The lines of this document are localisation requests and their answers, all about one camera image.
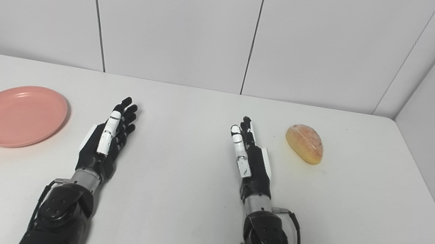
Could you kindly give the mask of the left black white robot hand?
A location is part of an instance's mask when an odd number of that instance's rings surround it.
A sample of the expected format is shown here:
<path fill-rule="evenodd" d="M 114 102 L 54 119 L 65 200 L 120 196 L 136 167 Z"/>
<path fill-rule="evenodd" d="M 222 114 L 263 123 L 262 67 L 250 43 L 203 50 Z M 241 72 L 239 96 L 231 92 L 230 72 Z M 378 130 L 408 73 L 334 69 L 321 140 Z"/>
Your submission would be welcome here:
<path fill-rule="evenodd" d="M 105 122 L 91 128 L 80 149 L 75 169 L 93 172 L 100 182 L 109 180 L 114 174 L 119 152 L 136 129 L 137 109 L 133 99 L 127 97 L 113 107 Z"/>

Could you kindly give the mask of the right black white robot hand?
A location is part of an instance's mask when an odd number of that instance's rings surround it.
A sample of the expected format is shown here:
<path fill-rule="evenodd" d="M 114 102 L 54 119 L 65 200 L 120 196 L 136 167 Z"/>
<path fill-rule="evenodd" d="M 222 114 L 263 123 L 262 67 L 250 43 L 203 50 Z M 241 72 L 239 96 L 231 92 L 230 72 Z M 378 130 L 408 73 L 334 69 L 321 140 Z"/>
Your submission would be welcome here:
<path fill-rule="evenodd" d="M 256 143 L 250 117 L 245 116 L 239 125 L 231 126 L 230 134 L 241 177 L 240 199 L 245 201 L 253 195 L 271 199 L 267 150 Z"/>

